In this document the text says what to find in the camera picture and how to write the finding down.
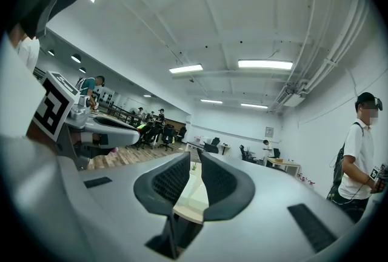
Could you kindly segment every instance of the white t-shirt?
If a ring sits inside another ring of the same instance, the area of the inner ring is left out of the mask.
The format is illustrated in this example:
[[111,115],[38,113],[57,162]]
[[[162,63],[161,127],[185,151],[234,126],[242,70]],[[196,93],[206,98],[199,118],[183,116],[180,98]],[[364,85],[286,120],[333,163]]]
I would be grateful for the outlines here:
[[[357,124],[350,126],[349,134],[345,141],[344,156],[354,156],[356,158],[354,165],[360,171],[370,175],[373,170],[373,153],[375,151],[372,134],[370,132],[371,128],[360,119],[357,119],[356,122],[364,129],[364,137],[363,131]],[[361,187],[361,185],[361,183],[353,181],[344,173],[338,188],[338,193],[348,200],[352,198],[365,200],[370,197],[370,187],[366,185]]]
[[267,157],[271,158],[271,157],[275,156],[275,154],[273,152],[273,147],[272,147],[272,145],[270,143],[268,143],[268,146],[266,146],[266,149],[269,150],[269,151],[266,150],[266,152],[268,152]]
[[39,40],[36,38],[31,40],[29,37],[26,37],[18,47],[19,49],[16,50],[18,51],[19,58],[31,72],[34,72],[39,56]]

